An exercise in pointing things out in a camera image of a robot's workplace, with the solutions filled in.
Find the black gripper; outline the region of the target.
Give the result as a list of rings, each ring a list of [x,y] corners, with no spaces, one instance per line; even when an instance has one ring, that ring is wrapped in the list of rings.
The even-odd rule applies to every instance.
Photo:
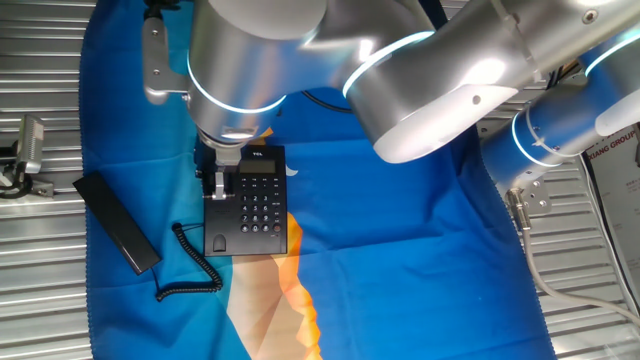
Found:
[[[195,146],[195,164],[200,170],[203,197],[222,201],[228,198],[226,174],[232,172],[242,159],[244,142],[224,143],[199,134]]]

